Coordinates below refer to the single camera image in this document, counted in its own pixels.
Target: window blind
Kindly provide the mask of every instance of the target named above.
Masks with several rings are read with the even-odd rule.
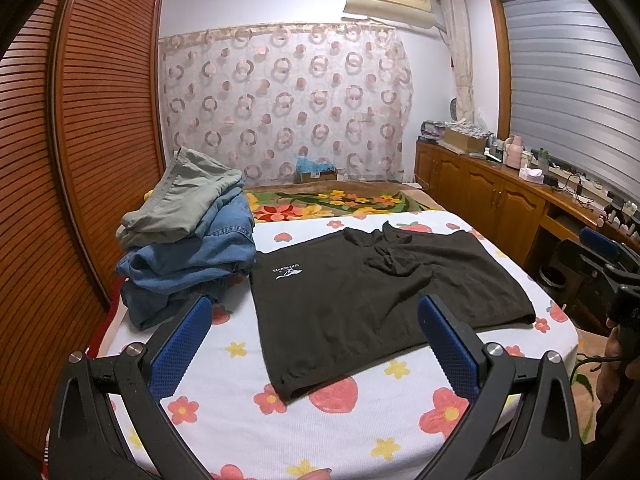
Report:
[[[511,134],[640,198],[640,77],[588,0],[501,0]]]

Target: wooden window frame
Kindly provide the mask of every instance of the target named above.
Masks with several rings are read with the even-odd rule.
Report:
[[[509,137],[511,127],[511,54],[507,34],[507,20],[500,0],[490,0],[494,14],[495,39],[498,44],[498,138]]]

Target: louvered wardrobe door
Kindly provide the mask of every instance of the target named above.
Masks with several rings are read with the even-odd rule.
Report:
[[[65,358],[104,317],[48,150],[60,1],[45,0],[0,60],[0,424],[39,457]]]
[[[110,290],[114,234],[164,162],[158,133],[161,0],[68,0],[56,55],[56,138],[72,216]]]

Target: beige curtain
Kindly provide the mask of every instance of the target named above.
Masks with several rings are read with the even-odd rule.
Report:
[[[458,119],[474,121],[473,68],[471,64],[471,34],[465,0],[440,0],[447,27],[449,50],[456,77],[456,111]]]
[[[392,27],[285,23],[160,40],[165,145],[291,182],[296,160],[354,180],[402,180],[412,75]]]

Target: black t-shirt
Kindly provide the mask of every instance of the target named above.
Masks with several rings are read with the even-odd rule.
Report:
[[[345,228],[258,252],[251,280],[267,372],[284,401],[426,343],[417,321],[426,294],[473,328],[536,319],[518,282],[464,231]]]

